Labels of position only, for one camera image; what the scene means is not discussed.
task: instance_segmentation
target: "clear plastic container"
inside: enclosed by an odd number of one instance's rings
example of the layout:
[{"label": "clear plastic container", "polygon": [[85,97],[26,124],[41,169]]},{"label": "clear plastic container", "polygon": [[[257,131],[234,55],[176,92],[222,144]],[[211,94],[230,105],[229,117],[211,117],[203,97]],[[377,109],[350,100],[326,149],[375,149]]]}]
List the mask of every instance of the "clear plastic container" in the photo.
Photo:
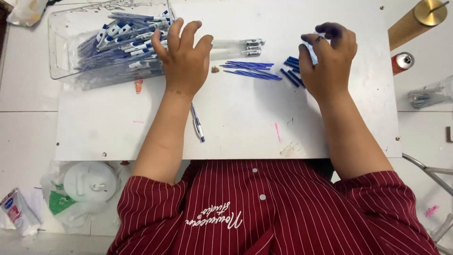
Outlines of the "clear plastic container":
[{"label": "clear plastic container", "polygon": [[438,103],[453,103],[453,75],[408,94],[414,108],[423,108]]},{"label": "clear plastic container", "polygon": [[103,24],[109,24],[112,12],[159,16],[169,11],[168,0],[112,0],[80,8],[51,13],[48,19],[50,74],[52,79],[83,90],[163,75],[160,61],[151,70],[132,70],[135,61],[112,64],[90,70],[78,68],[77,46],[96,35]]}]

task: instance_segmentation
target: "forearm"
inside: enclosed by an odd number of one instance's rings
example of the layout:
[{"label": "forearm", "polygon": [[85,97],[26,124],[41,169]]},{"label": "forearm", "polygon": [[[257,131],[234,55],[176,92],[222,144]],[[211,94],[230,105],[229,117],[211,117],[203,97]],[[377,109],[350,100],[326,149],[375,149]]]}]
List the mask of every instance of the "forearm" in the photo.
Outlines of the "forearm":
[{"label": "forearm", "polygon": [[332,164],[341,179],[393,168],[349,93],[320,103]]},{"label": "forearm", "polygon": [[165,91],[140,149],[132,175],[174,184],[183,157],[184,130],[192,98]]}]

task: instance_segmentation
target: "left hand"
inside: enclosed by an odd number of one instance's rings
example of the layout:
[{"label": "left hand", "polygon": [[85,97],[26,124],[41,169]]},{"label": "left hand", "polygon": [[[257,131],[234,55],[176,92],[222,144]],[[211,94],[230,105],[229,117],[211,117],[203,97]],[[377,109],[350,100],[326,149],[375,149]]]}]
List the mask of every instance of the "left hand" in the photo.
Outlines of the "left hand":
[{"label": "left hand", "polygon": [[193,48],[196,31],[202,26],[201,21],[192,21],[186,25],[179,38],[184,20],[178,18],[168,34],[168,50],[160,43],[160,33],[156,29],[152,45],[157,56],[164,63],[166,92],[173,92],[193,98],[206,81],[209,71],[209,54],[212,49],[212,35],[203,36]]}]

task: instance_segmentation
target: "clear plastic cup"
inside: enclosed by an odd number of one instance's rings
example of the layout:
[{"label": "clear plastic cup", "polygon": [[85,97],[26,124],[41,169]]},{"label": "clear plastic cup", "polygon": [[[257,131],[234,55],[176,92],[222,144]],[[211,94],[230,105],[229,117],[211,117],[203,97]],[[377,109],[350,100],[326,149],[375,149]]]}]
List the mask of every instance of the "clear plastic cup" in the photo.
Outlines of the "clear plastic cup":
[{"label": "clear plastic cup", "polygon": [[453,103],[453,75],[408,94],[414,108],[423,108],[438,103]]}]

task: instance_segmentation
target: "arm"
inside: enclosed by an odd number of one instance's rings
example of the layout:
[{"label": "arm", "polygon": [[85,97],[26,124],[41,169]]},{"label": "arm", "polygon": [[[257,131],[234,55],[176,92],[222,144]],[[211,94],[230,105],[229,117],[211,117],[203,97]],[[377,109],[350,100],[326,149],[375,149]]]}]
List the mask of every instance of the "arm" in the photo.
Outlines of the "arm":
[{"label": "arm", "polygon": [[200,21],[184,24],[180,18],[170,27],[166,50],[159,40],[159,32],[152,38],[153,48],[164,63],[166,88],[151,128],[140,149],[133,176],[174,184],[183,156],[184,129],[190,103],[206,81],[211,51],[211,35],[205,35],[193,48],[195,32]]},{"label": "arm", "polygon": [[321,109],[332,164],[341,179],[380,171],[393,171],[385,154],[366,127],[348,91],[352,59],[357,52],[356,35],[336,23],[316,27],[319,33],[304,34],[313,45],[319,63],[313,66],[304,44],[299,46],[301,78]]}]

